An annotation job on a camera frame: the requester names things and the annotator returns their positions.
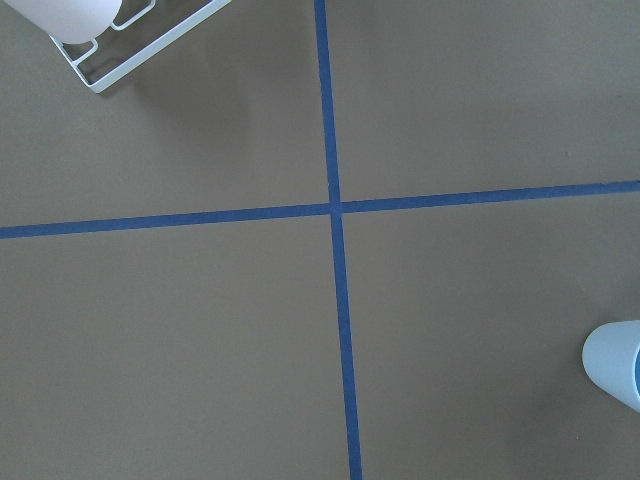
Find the light blue plastic cup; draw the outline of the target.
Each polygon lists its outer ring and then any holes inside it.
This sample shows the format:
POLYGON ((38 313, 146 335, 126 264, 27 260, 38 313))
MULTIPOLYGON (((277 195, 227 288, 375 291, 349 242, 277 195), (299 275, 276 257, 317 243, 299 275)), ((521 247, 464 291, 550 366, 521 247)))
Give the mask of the light blue plastic cup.
POLYGON ((639 411, 639 321, 603 324, 586 338, 582 363, 589 379, 632 410, 639 411))

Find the pink plastic cup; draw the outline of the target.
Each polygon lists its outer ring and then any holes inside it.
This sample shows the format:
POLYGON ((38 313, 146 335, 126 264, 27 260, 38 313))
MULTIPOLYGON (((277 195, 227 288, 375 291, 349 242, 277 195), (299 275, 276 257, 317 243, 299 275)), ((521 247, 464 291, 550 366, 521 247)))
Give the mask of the pink plastic cup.
POLYGON ((121 0, 6 0, 5 3, 66 44, 82 44, 102 34, 116 18, 121 0))

